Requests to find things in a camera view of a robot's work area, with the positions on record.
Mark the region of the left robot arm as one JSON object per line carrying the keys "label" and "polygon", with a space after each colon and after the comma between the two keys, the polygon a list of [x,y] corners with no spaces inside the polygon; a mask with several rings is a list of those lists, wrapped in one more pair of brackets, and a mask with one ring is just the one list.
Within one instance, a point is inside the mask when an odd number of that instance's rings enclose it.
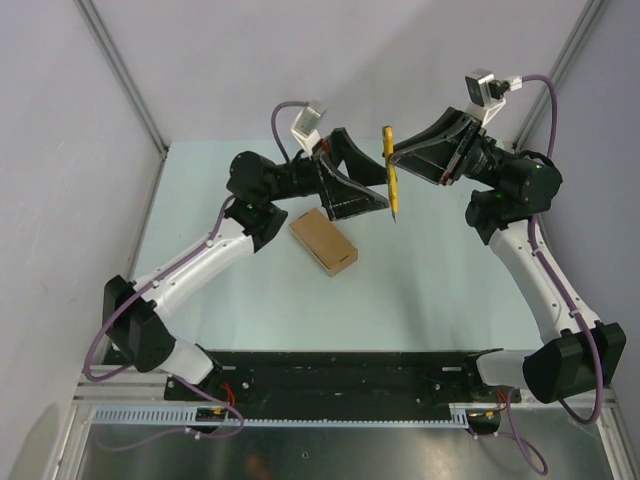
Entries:
{"label": "left robot arm", "polygon": [[317,138],[309,153],[283,164],[242,151],[232,160],[213,228],[167,265],[128,281],[120,275],[104,287],[101,332],[140,373],[162,370],[186,381],[197,398],[221,387],[218,362],[197,344],[175,337],[166,323],[192,294],[238,260],[259,252],[288,214],[277,201],[316,195],[331,221],[388,208],[375,192],[385,168],[360,150],[344,128]]}

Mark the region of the yellow utility knife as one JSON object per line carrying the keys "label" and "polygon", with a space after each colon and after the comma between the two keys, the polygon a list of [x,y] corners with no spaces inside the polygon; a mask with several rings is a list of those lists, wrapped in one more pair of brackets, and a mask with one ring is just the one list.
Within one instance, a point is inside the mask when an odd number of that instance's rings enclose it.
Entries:
{"label": "yellow utility knife", "polygon": [[398,180],[395,166],[391,163],[391,156],[394,153],[394,136],[391,126],[382,128],[383,140],[383,156],[385,160],[385,168],[387,173],[388,202],[391,210],[392,219],[396,222],[398,213]]}

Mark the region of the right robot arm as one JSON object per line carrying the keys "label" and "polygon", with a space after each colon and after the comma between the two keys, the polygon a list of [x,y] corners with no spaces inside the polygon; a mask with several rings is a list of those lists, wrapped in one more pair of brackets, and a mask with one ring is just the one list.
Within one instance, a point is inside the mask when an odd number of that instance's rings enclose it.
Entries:
{"label": "right robot arm", "polygon": [[608,387],[626,344],[570,285],[534,220],[550,209],[563,181],[544,155],[512,153],[481,121],[449,108],[425,131],[385,150],[391,165],[435,185],[462,177],[485,185],[472,192],[465,220],[509,271],[536,322],[542,347],[478,355],[461,376],[463,393],[484,401],[497,386],[529,390],[545,404]]}

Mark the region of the brown cardboard express box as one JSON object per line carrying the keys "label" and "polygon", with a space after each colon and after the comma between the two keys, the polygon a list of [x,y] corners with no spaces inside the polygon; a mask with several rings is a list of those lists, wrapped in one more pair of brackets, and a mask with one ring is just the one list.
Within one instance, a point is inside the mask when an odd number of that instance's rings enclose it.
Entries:
{"label": "brown cardboard express box", "polygon": [[330,277],[344,271],[358,260],[357,248],[317,208],[292,221],[289,229]]}

